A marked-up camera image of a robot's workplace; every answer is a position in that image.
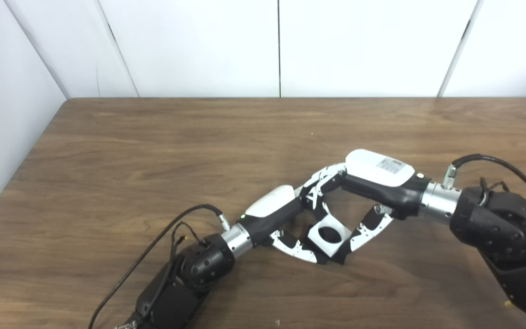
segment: silver metal cylinder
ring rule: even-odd
[[[461,193],[459,189],[444,189],[442,185],[430,181],[421,197],[419,215],[449,225]]]
[[[228,231],[223,232],[221,236],[226,241],[235,259],[250,248],[253,248],[249,233],[239,223],[234,224]]]

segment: label sticker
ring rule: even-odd
[[[384,158],[378,165],[376,165],[377,168],[384,169],[392,174],[398,173],[405,166],[406,164],[403,162],[392,158]]]

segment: wood grain surface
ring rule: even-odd
[[[83,329],[115,282],[178,213],[210,202],[232,222],[276,186],[366,148],[441,181],[453,159],[485,153],[526,172],[526,98],[75,99],[64,104],[0,196],[0,328]],[[463,167],[457,186],[517,177]],[[327,198],[355,227],[373,202]],[[197,212],[199,235],[219,232]],[[289,229],[299,233],[309,215]],[[162,242],[98,319],[121,324],[168,256]],[[423,218],[395,221],[324,266],[257,248],[238,260],[190,328],[515,329],[473,248]]]

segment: white wall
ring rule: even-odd
[[[276,0],[102,0],[140,96],[279,96]]]
[[[0,1],[0,191],[65,100]]]
[[[97,1],[5,1],[68,98],[138,96]]]
[[[438,92],[526,96],[526,1],[0,0],[0,191],[66,98]]]
[[[485,0],[444,96],[526,96],[526,0]]]
[[[436,96],[476,0],[281,0],[282,96]]]

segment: circular hole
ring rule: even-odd
[[[337,244],[338,242],[342,241],[340,233],[338,233],[338,231],[336,231],[332,227],[320,227],[318,229],[318,233],[320,234],[320,238],[324,239],[324,241],[329,242],[331,244]]]

